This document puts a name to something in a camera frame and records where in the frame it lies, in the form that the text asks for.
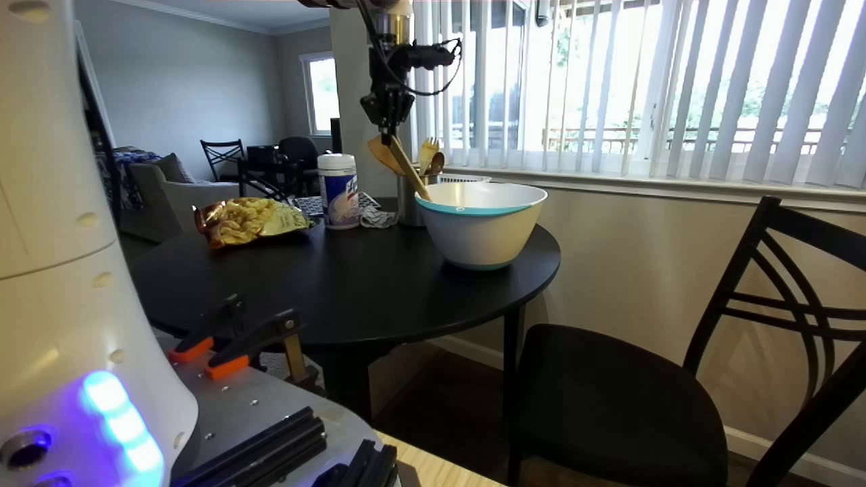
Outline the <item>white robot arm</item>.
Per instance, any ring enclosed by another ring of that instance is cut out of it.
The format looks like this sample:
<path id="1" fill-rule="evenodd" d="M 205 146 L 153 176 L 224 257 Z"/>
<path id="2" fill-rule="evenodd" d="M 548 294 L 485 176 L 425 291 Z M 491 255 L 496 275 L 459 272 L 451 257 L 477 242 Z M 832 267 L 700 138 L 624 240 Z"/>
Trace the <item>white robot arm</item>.
<path id="1" fill-rule="evenodd" d="M 133 287 L 69 0 L 0 0 L 0 487 L 168 487 L 201 422 Z"/>

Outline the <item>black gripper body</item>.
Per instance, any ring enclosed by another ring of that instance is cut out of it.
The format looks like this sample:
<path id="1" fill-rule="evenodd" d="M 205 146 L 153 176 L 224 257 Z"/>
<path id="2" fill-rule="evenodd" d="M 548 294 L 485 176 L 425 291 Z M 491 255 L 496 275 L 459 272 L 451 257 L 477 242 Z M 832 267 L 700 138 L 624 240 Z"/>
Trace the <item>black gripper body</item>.
<path id="1" fill-rule="evenodd" d="M 360 106 L 381 135 L 395 135 L 413 106 L 412 71 L 408 46 L 374 42 L 368 49 L 371 92 L 360 96 Z"/>

